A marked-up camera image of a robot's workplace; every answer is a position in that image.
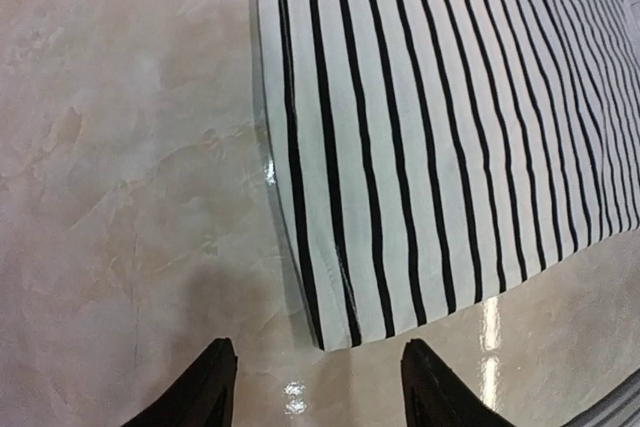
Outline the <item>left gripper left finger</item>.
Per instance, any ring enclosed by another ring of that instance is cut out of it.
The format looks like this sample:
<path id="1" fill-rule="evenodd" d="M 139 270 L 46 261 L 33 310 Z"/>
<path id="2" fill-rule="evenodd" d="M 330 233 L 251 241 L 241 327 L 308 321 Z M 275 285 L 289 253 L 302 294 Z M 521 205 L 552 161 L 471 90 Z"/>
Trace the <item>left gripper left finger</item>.
<path id="1" fill-rule="evenodd" d="M 123 427 L 231 426 L 238 357 L 217 338 L 150 406 Z"/>

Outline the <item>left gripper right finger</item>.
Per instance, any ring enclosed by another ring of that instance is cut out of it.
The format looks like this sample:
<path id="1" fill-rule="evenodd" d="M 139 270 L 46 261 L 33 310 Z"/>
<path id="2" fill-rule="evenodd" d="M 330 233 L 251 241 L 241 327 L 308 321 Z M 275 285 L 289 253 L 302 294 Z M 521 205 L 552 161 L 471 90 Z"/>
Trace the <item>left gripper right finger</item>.
<path id="1" fill-rule="evenodd" d="M 405 345 L 401 380 L 408 426 L 512 426 L 484 405 L 422 339 Z"/>

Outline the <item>aluminium front rail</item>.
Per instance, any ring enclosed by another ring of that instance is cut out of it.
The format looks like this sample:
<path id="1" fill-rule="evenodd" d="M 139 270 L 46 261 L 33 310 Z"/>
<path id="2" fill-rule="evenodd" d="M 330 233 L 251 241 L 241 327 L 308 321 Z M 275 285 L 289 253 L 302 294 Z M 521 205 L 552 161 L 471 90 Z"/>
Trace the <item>aluminium front rail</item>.
<path id="1" fill-rule="evenodd" d="M 638 426 L 639 371 L 635 371 L 606 396 L 569 420 L 563 427 Z"/>

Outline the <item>black white striped shirt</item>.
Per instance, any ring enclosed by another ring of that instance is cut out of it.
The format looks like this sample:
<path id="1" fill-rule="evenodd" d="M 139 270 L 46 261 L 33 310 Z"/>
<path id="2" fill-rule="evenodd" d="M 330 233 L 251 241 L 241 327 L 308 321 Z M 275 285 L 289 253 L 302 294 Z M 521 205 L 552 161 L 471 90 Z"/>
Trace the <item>black white striped shirt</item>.
<path id="1" fill-rule="evenodd" d="M 317 345 L 401 334 L 639 226 L 639 0 L 258 0 Z"/>

